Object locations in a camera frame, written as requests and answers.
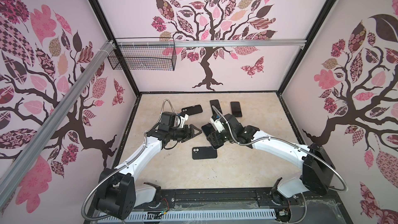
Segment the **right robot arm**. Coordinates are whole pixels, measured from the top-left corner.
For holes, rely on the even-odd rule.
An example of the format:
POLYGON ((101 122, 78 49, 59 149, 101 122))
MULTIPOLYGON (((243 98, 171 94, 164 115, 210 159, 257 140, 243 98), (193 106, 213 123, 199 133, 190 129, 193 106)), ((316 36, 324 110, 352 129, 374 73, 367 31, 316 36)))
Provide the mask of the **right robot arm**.
POLYGON ((317 144, 307 146, 278 139, 252 125, 243 126, 231 114, 214 114, 202 131, 214 149, 231 142, 268 152, 301 169, 296 175, 275 182, 270 195, 277 204, 296 194, 310 191, 325 196, 330 190, 335 167, 324 148, 317 144))

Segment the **dark phone screen up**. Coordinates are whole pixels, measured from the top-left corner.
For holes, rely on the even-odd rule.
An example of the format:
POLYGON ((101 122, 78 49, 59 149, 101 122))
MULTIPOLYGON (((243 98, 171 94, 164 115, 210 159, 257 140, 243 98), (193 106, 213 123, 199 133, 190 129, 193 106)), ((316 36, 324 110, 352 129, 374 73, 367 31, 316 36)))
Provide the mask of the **dark phone screen up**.
POLYGON ((216 131, 211 123, 201 126, 201 129, 206 137, 210 136, 212 133, 216 131))

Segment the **large black phone case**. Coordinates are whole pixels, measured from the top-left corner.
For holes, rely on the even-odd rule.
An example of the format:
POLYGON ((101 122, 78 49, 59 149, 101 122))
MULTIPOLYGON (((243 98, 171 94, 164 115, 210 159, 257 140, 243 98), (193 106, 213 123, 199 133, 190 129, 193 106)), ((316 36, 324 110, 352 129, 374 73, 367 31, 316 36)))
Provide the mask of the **large black phone case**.
POLYGON ((211 146, 194 147, 192 148, 192 158, 193 160, 216 159, 218 153, 211 146))

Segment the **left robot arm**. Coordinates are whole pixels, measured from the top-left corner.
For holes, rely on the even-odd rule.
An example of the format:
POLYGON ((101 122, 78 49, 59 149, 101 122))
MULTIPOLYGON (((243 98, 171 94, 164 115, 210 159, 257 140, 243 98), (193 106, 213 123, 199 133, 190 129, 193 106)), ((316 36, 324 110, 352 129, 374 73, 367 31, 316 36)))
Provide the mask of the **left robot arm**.
POLYGON ((162 113, 158 122, 144 134, 144 143, 137 151, 114 169, 101 173, 95 191, 90 194, 95 209, 124 220, 133 208, 152 202, 160 187, 151 183, 136 186, 135 183, 145 166, 160 151, 166 150, 170 141, 184 143, 202 134, 195 125, 185 124, 188 118, 185 113, 162 113))

